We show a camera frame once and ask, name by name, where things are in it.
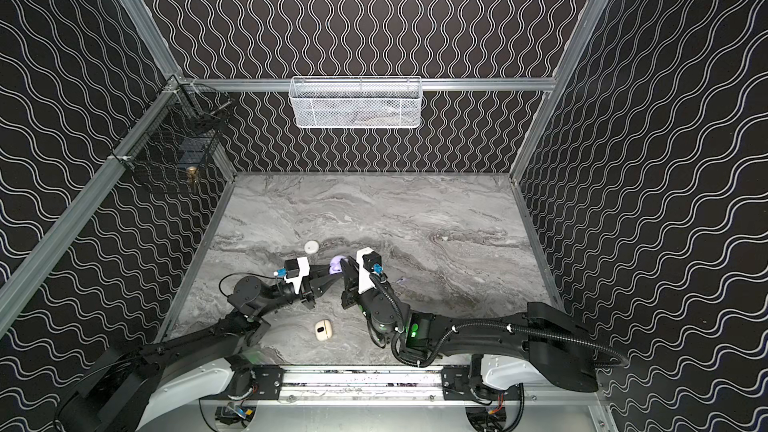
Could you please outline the white round charging case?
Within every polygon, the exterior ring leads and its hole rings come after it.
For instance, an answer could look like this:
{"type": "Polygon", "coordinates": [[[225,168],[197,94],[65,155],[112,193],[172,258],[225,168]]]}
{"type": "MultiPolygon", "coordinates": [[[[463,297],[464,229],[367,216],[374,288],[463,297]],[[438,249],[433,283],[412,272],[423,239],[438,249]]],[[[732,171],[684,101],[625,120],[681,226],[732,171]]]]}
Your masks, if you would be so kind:
{"type": "Polygon", "coordinates": [[[306,254],[313,255],[319,251],[319,243],[314,240],[310,240],[305,243],[304,251],[306,254]]]}

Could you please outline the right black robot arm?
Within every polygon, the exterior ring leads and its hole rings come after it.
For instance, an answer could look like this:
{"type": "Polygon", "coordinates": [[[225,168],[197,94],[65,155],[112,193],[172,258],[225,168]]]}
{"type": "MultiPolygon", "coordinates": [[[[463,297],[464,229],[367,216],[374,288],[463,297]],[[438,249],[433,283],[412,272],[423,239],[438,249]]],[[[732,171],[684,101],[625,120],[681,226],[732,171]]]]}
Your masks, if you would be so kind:
{"type": "Polygon", "coordinates": [[[550,384],[595,392],[597,371],[625,367],[628,357],[590,338],[586,326],[542,302],[495,318],[454,318],[412,309],[395,294],[380,265],[341,260],[342,306],[357,305],[372,342],[405,366],[426,368],[454,355],[503,356],[529,363],[550,384]]]}

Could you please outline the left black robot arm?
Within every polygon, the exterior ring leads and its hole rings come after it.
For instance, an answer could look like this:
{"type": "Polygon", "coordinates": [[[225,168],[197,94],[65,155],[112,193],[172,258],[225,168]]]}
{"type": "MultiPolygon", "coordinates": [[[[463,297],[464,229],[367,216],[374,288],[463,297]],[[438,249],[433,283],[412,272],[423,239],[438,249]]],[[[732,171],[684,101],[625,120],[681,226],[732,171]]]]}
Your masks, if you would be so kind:
{"type": "Polygon", "coordinates": [[[227,296],[232,310],[213,325],[172,340],[108,349],[60,399],[53,414],[56,431],[136,431],[151,396],[172,380],[218,359],[227,372],[245,369],[241,352],[256,344],[270,325],[264,315],[302,303],[311,308],[343,278],[312,266],[293,284],[270,284],[246,274],[227,296]]]}

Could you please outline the purple round charging case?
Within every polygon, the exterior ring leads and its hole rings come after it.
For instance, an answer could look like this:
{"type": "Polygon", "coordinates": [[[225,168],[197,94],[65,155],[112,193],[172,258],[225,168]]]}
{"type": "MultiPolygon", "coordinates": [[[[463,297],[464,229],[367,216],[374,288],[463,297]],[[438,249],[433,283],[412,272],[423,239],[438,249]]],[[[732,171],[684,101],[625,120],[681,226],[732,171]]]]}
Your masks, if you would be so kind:
{"type": "Polygon", "coordinates": [[[335,256],[331,259],[329,265],[329,272],[331,274],[341,274],[344,272],[344,266],[347,262],[347,258],[343,255],[335,256]]]}

